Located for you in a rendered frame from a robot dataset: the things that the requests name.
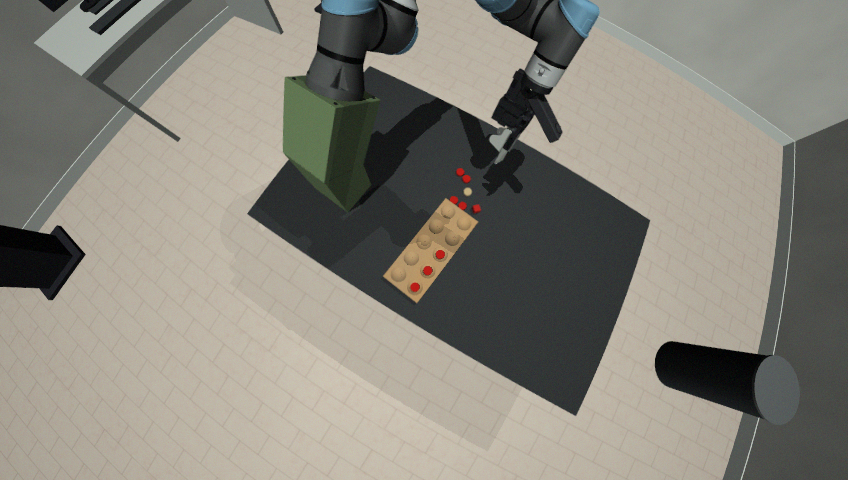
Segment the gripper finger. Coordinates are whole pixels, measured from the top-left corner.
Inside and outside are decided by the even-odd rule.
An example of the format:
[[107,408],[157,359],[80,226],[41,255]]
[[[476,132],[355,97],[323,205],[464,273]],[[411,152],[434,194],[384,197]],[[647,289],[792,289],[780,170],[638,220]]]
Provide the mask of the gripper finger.
[[[500,128],[498,128],[498,129],[497,129],[497,134],[498,134],[498,135],[502,134],[502,132],[503,132],[503,130],[504,130],[504,129],[506,129],[506,128],[501,128],[501,127],[500,127]],[[519,138],[519,136],[520,136],[520,135],[521,135],[521,133],[518,135],[518,138]],[[518,139],[518,138],[517,138],[517,139]],[[516,139],[516,141],[517,141],[517,139]],[[515,142],[516,142],[516,141],[515,141]],[[513,145],[515,144],[515,142],[513,143]],[[511,149],[512,149],[513,145],[511,146]],[[510,152],[510,150],[511,150],[511,149],[509,149],[508,153]]]
[[[495,160],[494,164],[499,163],[504,159],[506,154],[508,153],[510,147],[515,142],[516,137],[518,137],[522,128],[524,127],[525,122],[521,121],[518,127],[515,127],[513,131],[509,128],[505,129],[501,135],[491,135],[489,137],[489,142],[498,150],[499,155]],[[510,135],[511,134],[511,135]],[[509,136],[510,135],[510,136]],[[508,138],[509,137],[509,138]],[[507,140],[508,138],[508,140]],[[506,141],[507,140],[507,141]]]

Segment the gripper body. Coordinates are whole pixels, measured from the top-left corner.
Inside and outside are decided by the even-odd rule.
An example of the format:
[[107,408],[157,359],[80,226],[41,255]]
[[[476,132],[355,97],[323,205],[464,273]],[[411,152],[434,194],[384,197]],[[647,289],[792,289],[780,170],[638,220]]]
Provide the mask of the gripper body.
[[535,115],[528,99],[538,93],[549,95],[553,87],[544,88],[533,83],[521,68],[514,73],[513,78],[507,93],[500,98],[491,118],[501,126],[507,126],[510,129],[518,127],[521,121],[524,121],[525,125],[520,132],[522,133]]

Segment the tan tray with round pockets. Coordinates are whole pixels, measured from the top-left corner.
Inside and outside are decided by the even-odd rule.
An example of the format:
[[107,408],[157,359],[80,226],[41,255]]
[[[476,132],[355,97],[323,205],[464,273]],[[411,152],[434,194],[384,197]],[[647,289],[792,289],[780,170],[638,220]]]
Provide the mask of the tan tray with round pockets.
[[[477,223],[445,199],[383,277],[418,303]],[[442,259],[436,257],[438,250],[445,253]],[[426,266],[432,268],[430,275],[423,272]],[[419,284],[418,291],[411,290],[412,283]]]

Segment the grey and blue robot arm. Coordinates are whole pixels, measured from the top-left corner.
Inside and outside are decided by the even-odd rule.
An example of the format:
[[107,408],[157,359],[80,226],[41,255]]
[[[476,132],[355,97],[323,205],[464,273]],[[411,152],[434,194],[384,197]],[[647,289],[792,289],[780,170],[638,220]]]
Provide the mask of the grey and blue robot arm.
[[[501,24],[538,42],[525,75],[544,88],[557,85],[600,13],[589,0],[475,1]],[[400,55],[414,45],[416,0],[323,0],[321,6],[317,50],[306,85],[328,98],[361,100],[366,52]],[[562,129],[545,95],[538,93],[528,102],[548,141],[559,140]]]

